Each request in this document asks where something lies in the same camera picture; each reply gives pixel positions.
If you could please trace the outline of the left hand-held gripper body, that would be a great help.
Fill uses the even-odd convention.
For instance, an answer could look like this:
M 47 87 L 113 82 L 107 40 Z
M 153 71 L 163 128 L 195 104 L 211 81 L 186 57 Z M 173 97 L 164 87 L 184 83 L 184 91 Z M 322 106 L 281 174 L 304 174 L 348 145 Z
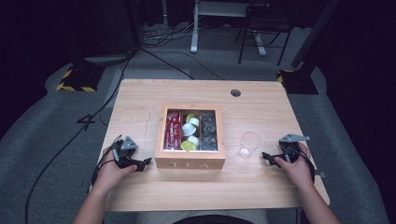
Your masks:
M 130 136 L 126 136 L 125 139 L 116 140 L 111 146 L 116 164 L 120 168 L 138 165 L 139 162 L 131 158 L 137 148 L 138 145 Z

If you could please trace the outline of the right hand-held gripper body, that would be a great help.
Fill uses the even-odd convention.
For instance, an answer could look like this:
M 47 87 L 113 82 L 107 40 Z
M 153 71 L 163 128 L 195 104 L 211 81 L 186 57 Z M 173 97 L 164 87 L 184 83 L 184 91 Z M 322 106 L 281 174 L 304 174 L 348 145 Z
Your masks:
M 299 143 L 302 141 L 309 141 L 309 136 L 297 135 L 288 133 L 278 140 L 279 146 L 283 152 L 285 160 L 288 163 L 296 162 L 300 156 L 307 158 L 306 154 L 302 152 Z

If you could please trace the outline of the person's right hand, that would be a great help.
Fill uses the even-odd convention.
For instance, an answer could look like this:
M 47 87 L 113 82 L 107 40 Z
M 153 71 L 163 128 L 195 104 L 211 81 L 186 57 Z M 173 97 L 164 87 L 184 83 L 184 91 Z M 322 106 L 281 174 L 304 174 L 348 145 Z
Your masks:
M 308 191 L 314 188 L 310 166 L 308 161 L 310 159 L 310 151 L 308 147 L 302 143 L 299 144 L 302 156 L 294 163 L 284 161 L 282 158 L 275 157 L 275 162 L 283 168 L 290 181 L 295 185 L 299 191 Z

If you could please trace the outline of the person's left hand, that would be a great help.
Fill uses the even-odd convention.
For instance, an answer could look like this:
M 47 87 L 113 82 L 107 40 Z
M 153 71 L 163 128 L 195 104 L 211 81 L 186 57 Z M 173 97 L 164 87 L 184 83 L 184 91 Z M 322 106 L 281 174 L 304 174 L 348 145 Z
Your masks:
M 132 174 L 136 169 L 136 165 L 120 168 L 114 160 L 113 153 L 108 152 L 100 165 L 96 181 L 92 187 L 92 193 L 100 196 L 107 196 L 125 176 Z

